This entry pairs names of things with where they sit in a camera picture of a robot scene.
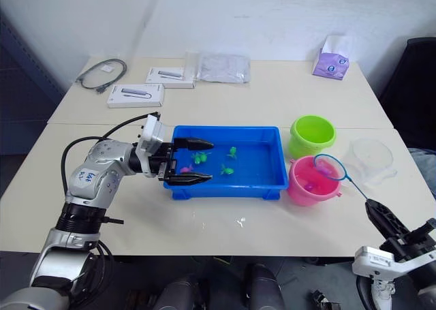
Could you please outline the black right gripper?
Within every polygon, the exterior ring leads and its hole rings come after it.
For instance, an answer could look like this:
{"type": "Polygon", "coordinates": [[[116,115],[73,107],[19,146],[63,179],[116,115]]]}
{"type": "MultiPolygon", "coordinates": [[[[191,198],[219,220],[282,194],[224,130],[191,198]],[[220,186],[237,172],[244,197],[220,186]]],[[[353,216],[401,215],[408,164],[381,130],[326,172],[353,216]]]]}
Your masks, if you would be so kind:
{"type": "Polygon", "coordinates": [[[435,240],[429,234],[435,229],[435,218],[410,232],[382,203],[367,200],[365,208],[370,222],[386,239],[380,249],[392,253],[395,260],[411,260],[435,250],[435,240]]]}

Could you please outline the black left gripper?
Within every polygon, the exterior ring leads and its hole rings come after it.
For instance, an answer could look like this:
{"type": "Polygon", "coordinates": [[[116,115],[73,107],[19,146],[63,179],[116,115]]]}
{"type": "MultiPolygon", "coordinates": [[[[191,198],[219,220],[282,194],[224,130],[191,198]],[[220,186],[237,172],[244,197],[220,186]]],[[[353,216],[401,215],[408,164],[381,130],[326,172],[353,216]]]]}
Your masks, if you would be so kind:
{"type": "Polygon", "coordinates": [[[203,173],[176,174],[174,152],[177,149],[203,151],[212,149],[213,147],[214,144],[212,142],[200,138],[175,138],[174,144],[164,142],[158,150],[148,158],[150,172],[169,186],[190,186],[205,183],[211,180],[213,176],[203,173]]]}

